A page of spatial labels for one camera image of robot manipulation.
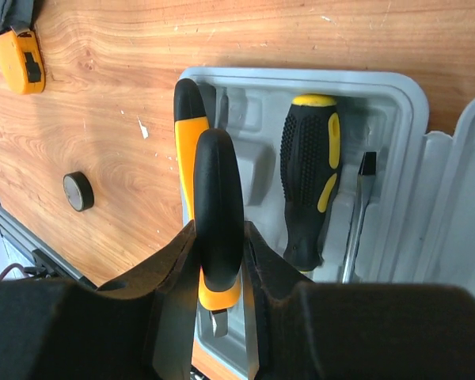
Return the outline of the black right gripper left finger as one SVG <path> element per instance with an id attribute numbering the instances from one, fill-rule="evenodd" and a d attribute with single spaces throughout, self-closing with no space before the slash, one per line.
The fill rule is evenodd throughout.
<path id="1" fill-rule="evenodd" d="M 189 379 L 198 288 L 195 223 L 164 248 L 109 280 L 97 292 L 143 303 L 140 363 L 155 379 Z"/>

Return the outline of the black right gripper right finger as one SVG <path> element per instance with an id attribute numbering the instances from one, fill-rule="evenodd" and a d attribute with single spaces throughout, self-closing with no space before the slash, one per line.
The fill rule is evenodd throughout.
<path id="1" fill-rule="evenodd" d="M 308 279 L 245 223 L 242 259 L 245 346 L 249 379 L 315 379 L 301 310 L 293 290 Z"/>

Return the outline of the orange black pliers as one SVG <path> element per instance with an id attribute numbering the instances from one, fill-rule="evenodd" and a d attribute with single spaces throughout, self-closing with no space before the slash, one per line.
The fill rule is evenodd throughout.
<path id="1" fill-rule="evenodd" d="M 173 116 L 180 181 L 200 251 L 199 302 L 213 335 L 222 337 L 228 310 L 241 295 L 245 233 L 238 163 L 231 137 L 210 127 L 200 88 L 190 78 L 175 85 Z"/>

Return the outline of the black yellow thick screwdriver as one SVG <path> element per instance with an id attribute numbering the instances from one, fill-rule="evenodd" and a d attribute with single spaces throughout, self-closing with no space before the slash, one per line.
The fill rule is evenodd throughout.
<path id="1" fill-rule="evenodd" d="M 280 179 L 287 247 L 283 258 L 301 272 L 321 264 L 319 237 L 340 175 L 340 117 L 336 100 L 295 97 L 283 125 Z"/>

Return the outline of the black yellow slim screwdriver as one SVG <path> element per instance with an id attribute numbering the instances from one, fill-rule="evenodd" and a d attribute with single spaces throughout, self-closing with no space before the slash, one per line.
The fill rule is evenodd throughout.
<path id="1" fill-rule="evenodd" d="M 355 261 L 359 251 L 365 212 L 371 199 L 376 173 L 377 152 L 367 151 L 363 154 L 356 178 L 355 203 L 341 273 L 342 283 L 350 283 L 355 273 Z"/>

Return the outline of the grey plastic tool case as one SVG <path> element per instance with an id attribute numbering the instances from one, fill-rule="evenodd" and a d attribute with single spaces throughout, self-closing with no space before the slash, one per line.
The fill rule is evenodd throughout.
<path id="1" fill-rule="evenodd" d="M 336 98 L 342 123 L 343 174 L 321 251 L 322 264 L 309 273 L 334 282 L 344 265 L 356 181 L 363 154 L 377 154 L 377 176 L 363 221 L 355 279 L 360 283 L 437 285 L 458 300 L 444 309 L 446 295 L 429 312 L 448 317 L 448 326 L 429 313 L 410 313 L 406 323 L 427 327 L 417 359 L 440 364 L 415 370 L 410 359 L 389 355 L 394 378 L 475 379 L 475 98 L 452 135 L 428 131 L 424 91 L 397 73 L 192 67 L 211 124 L 228 130 L 242 172 L 245 214 L 267 243 L 281 253 L 287 242 L 279 175 L 283 121 L 292 99 L 313 91 Z M 460 299 L 471 301 L 465 306 Z"/>

